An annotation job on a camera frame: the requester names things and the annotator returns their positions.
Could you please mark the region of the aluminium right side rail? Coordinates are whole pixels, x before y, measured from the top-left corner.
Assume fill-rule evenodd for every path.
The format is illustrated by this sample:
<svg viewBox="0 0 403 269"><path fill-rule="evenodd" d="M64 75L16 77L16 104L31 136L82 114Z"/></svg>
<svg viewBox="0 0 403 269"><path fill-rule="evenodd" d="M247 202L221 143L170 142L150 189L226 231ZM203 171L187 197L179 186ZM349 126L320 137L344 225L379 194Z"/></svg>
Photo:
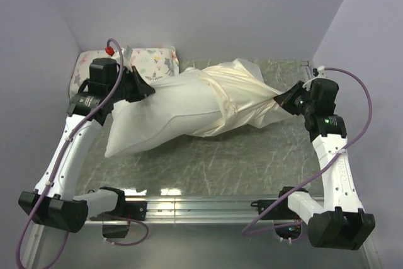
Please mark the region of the aluminium right side rail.
<svg viewBox="0 0 403 269"><path fill-rule="evenodd" d="M313 72L314 68L311 66L311 61L301 61L300 66L306 81L315 77Z"/></svg>

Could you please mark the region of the white pillow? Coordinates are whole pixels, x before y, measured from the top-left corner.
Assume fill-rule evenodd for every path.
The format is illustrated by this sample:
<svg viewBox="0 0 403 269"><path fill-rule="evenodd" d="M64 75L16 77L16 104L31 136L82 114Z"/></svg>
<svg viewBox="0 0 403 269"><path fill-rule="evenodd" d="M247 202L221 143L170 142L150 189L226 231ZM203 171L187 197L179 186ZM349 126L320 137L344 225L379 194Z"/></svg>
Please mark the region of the white pillow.
<svg viewBox="0 0 403 269"><path fill-rule="evenodd" d="M214 90L201 75L188 69L154 82L156 92L142 101L115 103L105 157L148 151L219 120Z"/></svg>

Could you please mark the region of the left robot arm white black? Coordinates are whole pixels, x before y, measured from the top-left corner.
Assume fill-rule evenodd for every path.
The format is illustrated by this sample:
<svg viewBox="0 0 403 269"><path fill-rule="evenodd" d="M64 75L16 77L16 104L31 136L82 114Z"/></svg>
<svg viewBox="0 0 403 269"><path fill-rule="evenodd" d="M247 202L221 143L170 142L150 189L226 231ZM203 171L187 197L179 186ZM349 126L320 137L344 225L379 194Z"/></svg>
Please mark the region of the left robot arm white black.
<svg viewBox="0 0 403 269"><path fill-rule="evenodd" d="M77 196L76 185L89 147L114 104L141 101L154 92L133 65L112 58L92 61L89 77L70 100L64 132L46 172L32 192L22 192L18 199L30 221L77 233L88 218L104 212L113 220L125 216L122 190L102 187Z"/></svg>

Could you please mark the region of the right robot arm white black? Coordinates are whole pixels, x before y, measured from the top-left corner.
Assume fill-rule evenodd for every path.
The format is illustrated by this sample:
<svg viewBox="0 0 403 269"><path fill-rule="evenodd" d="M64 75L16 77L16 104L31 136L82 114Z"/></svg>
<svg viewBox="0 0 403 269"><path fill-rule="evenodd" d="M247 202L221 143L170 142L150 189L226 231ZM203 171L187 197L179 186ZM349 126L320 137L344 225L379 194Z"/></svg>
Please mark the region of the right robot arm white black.
<svg viewBox="0 0 403 269"><path fill-rule="evenodd" d="M321 169L324 201L316 202L303 188L291 189L277 203L284 218L297 214L308 227L308 239L316 248L358 250L375 228L375 217L365 212L348 159L345 122L335 114L339 86L319 78L309 88L299 81L275 97L281 108L305 119L305 129Z"/></svg>

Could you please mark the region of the aluminium rail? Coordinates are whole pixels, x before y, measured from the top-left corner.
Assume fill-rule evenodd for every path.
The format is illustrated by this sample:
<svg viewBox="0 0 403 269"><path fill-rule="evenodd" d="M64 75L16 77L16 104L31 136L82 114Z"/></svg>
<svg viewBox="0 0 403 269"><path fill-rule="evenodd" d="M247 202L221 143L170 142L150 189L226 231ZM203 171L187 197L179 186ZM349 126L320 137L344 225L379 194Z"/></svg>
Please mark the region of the aluminium rail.
<svg viewBox="0 0 403 269"><path fill-rule="evenodd" d="M301 61L300 66L306 81L315 77L313 72L314 68L311 66L311 61Z"/></svg>
<svg viewBox="0 0 403 269"><path fill-rule="evenodd" d="M146 224L248 224L259 212L257 200L274 202L276 195L127 197L128 207L144 214Z"/></svg>

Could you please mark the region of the aluminium front rail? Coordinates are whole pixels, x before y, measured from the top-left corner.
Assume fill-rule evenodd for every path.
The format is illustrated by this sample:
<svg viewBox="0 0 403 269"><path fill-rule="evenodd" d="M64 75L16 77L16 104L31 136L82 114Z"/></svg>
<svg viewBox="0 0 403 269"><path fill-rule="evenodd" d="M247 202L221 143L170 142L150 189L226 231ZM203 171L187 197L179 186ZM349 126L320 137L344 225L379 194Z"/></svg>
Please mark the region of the aluminium front rail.
<svg viewBox="0 0 403 269"><path fill-rule="evenodd" d="M257 200L274 202L276 195L127 197L128 207L144 214L146 224L248 224L259 212Z"/></svg>

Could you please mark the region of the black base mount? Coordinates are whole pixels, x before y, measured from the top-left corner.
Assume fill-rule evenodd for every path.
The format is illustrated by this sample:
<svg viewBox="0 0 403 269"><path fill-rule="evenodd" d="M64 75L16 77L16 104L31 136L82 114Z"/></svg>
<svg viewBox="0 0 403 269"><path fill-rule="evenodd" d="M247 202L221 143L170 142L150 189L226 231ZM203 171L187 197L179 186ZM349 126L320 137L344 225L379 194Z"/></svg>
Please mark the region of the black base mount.
<svg viewBox="0 0 403 269"><path fill-rule="evenodd" d="M90 222L101 223L102 235L105 241L111 244L118 244L118 240L123 240L129 235L131 227L139 226L144 234L134 243L122 244L122 246L135 245L141 243L149 234L149 228L145 224L147 213L147 202L140 200L136 202L125 202L123 212L120 214L107 212L89 219Z"/></svg>
<svg viewBox="0 0 403 269"><path fill-rule="evenodd" d="M261 214L274 202L274 200L265 199L255 200L251 202L250 206L257 208L258 214ZM279 205L275 206L273 210L268 212L262 218L262 220L292 220L294 222L302 222L302 219L287 207L286 201L282 201ZM280 241L286 240L289 243L293 243L307 237L306 234L303 234L303 227L301 224L288 227L280 227L280 225L282 225L282 223L274 223L274 231Z"/></svg>

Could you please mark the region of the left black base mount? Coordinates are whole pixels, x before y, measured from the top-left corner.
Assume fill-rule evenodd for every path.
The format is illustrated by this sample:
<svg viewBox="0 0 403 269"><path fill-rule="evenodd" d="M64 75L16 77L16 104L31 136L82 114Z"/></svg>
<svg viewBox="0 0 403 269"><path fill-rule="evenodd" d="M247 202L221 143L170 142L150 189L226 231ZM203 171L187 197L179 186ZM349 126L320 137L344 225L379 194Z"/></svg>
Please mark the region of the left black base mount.
<svg viewBox="0 0 403 269"><path fill-rule="evenodd" d="M149 228L145 224L147 213L147 202L140 200L136 202L125 202L123 212L120 214L107 212L89 219L90 222L101 223L102 235L105 241L111 244L118 244L118 240L123 240L129 235L131 227L139 226L144 234L134 243L122 244L122 246L135 245L141 243L149 234Z"/></svg>

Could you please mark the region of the animal print patterned pillow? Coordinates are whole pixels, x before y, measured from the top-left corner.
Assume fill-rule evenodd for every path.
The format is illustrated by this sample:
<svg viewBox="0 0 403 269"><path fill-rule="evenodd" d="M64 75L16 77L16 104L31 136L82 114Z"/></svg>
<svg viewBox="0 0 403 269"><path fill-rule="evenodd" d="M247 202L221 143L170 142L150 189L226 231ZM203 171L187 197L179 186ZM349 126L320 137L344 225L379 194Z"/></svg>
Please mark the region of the animal print patterned pillow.
<svg viewBox="0 0 403 269"><path fill-rule="evenodd" d="M134 48L123 47L123 55L127 58L130 55L130 65L134 66L142 79L148 84L165 77L179 74L179 60L176 56L176 49L168 48ZM94 59L110 57L105 50L92 50L79 55L72 75L69 97L72 98L82 84L89 78L89 65Z"/></svg>

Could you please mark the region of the cream pillowcase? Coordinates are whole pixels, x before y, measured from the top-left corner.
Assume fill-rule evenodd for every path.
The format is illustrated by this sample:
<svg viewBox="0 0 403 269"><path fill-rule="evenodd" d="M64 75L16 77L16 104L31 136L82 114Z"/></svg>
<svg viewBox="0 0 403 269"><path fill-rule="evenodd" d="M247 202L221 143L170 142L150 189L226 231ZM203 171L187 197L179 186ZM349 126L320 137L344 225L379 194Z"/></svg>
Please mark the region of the cream pillowcase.
<svg viewBox="0 0 403 269"><path fill-rule="evenodd" d="M220 116L190 133L213 137L244 125L261 129L292 117L276 101L281 92L264 83L260 67L244 59L224 62L202 70L185 69L213 91Z"/></svg>

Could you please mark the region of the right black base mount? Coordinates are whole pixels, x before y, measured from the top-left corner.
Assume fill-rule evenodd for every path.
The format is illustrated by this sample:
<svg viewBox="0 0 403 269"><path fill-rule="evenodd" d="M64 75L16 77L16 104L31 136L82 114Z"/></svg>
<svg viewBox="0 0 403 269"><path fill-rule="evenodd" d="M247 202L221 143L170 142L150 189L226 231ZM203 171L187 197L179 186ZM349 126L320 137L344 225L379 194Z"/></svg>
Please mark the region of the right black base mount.
<svg viewBox="0 0 403 269"><path fill-rule="evenodd" d="M274 202L274 200L265 199L255 200L251 202L250 206L257 208L258 214L261 214ZM262 220L292 220L294 222L302 222L302 219L287 207L286 201L282 201L279 205L275 206L273 210L268 212L262 218ZM307 237L306 234L303 234L303 227L301 224L288 227L280 227L280 225L282 225L282 223L274 223L274 231L280 241L286 240L289 243L293 243Z"/></svg>

